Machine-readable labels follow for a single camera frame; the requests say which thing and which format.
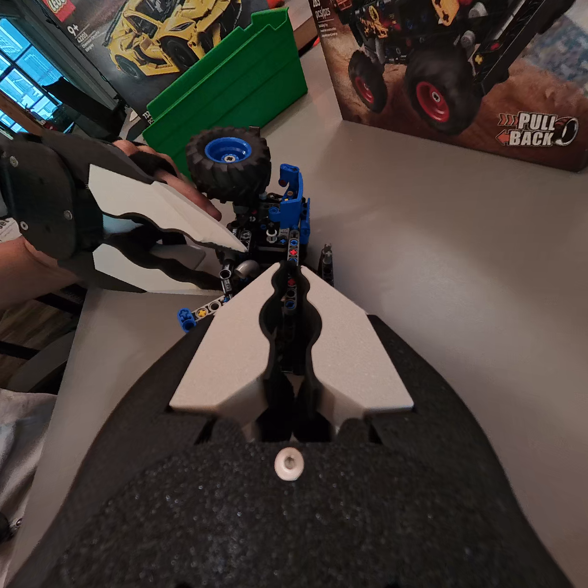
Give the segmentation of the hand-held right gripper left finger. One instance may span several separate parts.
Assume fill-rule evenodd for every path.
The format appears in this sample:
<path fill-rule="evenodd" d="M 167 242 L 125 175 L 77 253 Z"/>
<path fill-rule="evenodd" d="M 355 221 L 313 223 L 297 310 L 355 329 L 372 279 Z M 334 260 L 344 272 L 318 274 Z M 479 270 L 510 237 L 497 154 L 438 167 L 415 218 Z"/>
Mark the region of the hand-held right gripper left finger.
<path fill-rule="evenodd" d="M 290 440 L 295 397 L 279 364 L 288 269 L 273 264 L 214 315 L 171 398 L 173 410 L 252 425 L 264 442 Z"/>

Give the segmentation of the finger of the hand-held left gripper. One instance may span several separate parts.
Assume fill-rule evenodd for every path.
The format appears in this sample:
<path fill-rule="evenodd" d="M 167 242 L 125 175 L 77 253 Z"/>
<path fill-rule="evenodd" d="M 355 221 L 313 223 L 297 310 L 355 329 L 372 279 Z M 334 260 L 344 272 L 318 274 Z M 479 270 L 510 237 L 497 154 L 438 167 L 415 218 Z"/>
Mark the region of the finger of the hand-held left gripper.
<path fill-rule="evenodd" d="M 221 292 L 219 277 L 198 269 L 205 251 L 159 232 L 113 234 L 93 251 L 96 270 L 148 293 Z"/>
<path fill-rule="evenodd" d="M 161 231 L 180 232 L 209 247 L 247 250 L 224 225 L 166 183 L 143 183 L 91 164 L 88 186 L 101 211 L 111 217 L 140 217 Z"/>

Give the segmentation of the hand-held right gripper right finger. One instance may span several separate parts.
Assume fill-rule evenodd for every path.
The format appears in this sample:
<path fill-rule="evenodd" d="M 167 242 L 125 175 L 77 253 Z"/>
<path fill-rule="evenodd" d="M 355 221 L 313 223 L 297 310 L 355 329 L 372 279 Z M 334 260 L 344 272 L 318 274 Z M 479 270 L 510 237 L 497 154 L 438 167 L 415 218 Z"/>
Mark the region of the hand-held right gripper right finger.
<path fill-rule="evenodd" d="M 294 437 L 328 442 L 349 419 L 412 410 L 413 399 L 367 313 L 306 267 L 298 279 L 309 343 Z"/>

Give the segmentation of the blue black lego truck model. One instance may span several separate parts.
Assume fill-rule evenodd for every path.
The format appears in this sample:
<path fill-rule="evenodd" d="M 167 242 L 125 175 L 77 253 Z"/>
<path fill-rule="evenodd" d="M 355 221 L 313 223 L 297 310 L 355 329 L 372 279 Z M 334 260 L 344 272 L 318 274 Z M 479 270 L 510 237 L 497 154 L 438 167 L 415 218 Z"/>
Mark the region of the blue black lego truck model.
<path fill-rule="evenodd" d="M 222 295 L 191 311 L 178 311 L 184 332 L 211 316 L 237 294 L 257 286 L 262 273 L 276 265 L 277 286 L 269 279 L 260 319 L 273 344 L 273 374 L 290 380 L 305 375 L 306 351 L 300 317 L 298 271 L 306 260 L 311 235 L 311 204 L 303 195 L 298 166 L 282 164 L 278 184 L 283 194 L 267 191 L 272 163 L 258 128 L 213 128 L 193 136 L 186 147 L 187 167 L 198 190 L 209 199 L 231 202 L 235 220 L 227 225 L 245 246 L 240 254 L 217 253 Z"/>

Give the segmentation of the person's left forearm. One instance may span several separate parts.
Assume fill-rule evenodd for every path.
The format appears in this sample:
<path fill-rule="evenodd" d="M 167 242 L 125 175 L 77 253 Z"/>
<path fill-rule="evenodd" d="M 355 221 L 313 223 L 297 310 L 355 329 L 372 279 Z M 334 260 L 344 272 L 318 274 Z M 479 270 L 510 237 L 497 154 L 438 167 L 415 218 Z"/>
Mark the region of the person's left forearm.
<path fill-rule="evenodd" d="M 73 302 L 55 305 L 64 289 L 81 294 L 87 285 L 22 236 L 1 243 L 1 314 L 30 301 L 47 306 L 47 300 L 50 307 L 71 311 Z"/>

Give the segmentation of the yellow car lego box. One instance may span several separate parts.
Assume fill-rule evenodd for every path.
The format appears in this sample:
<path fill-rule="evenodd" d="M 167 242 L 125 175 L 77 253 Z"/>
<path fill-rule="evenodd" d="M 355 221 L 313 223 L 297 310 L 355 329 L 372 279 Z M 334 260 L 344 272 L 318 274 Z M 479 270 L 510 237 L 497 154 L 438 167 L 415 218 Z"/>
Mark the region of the yellow car lego box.
<path fill-rule="evenodd" d="M 151 123 L 149 103 L 267 1 L 6 1 L 65 79 Z"/>

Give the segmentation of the monster truck lego box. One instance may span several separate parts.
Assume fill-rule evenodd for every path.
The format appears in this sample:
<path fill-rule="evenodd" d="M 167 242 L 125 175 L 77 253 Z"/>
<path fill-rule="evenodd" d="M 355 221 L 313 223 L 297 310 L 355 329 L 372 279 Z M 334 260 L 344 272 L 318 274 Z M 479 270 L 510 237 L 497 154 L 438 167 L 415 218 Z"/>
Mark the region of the monster truck lego box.
<path fill-rule="evenodd" d="M 345 121 L 587 168 L 587 1 L 309 1 Z"/>

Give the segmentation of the person's left hand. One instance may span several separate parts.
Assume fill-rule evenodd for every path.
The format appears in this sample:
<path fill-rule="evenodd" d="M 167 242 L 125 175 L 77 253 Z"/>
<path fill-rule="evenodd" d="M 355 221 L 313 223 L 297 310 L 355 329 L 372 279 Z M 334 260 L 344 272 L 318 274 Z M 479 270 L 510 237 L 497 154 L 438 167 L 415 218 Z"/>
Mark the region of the person's left hand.
<path fill-rule="evenodd" d="M 158 168 L 154 171 L 153 177 L 160 182 L 168 184 L 179 194 L 190 200 L 190 202 L 193 202 L 196 206 L 204 210 L 209 216 L 213 217 L 217 221 L 220 222 L 222 220 L 221 212 L 214 206 L 212 202 L 210 202 L 208 198 L 201 194 L 193 184 L 186 181 L 185 178 L 181 176 L 179 169 L 175 165 L 172 158 L 170 158 L 168 155 L 159 153 L 148 145 L 138 143 L 135 144 L 131 141 L 127 141 L 126 139 L 120 139 L 113 142 L 112 144 L 123 151 L 128 157 L 139 152 L 145 152 L 166 160 L 173 168 L 173 173 L 169 173 L 167 169 Z"/>

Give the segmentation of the blue-lit window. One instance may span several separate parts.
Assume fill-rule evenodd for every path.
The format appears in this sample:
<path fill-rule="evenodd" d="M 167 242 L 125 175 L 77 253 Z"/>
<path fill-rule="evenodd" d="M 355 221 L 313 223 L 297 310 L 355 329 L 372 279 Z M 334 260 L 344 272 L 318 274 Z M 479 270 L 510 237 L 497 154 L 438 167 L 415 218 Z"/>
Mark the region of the blue-lit window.
<path fill-rule="evenodd" d="M 1 94 L 49 128 L 58 121 L 62 102 L 46 87 L 63 79 L 57 69 L 8 18 L 1 18 Z"/>

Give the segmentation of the green plastic bin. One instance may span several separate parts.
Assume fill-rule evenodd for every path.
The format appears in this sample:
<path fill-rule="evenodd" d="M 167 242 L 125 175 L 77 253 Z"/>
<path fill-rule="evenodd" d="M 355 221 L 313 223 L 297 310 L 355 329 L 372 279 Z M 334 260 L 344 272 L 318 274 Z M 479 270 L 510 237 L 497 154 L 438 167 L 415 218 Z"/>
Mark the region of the green plastic bin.
<path fill-rule="evenodd" d="M 148 104 L 142 136 L 188 175 L 192 136 L 216 127 L 263 128 L 307 93 L 288 8 L 254 12 Z"/>

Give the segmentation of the person's grey clothing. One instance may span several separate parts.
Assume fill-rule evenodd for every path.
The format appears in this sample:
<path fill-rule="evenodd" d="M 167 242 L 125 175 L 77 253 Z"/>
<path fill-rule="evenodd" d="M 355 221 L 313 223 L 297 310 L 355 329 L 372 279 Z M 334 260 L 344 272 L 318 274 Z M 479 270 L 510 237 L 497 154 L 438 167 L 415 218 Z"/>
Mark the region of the person's grey clothing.
<path fill-rule="evenodd" d="M 1 570 L 24 517 L 56 396 L 1 389 Z"/>

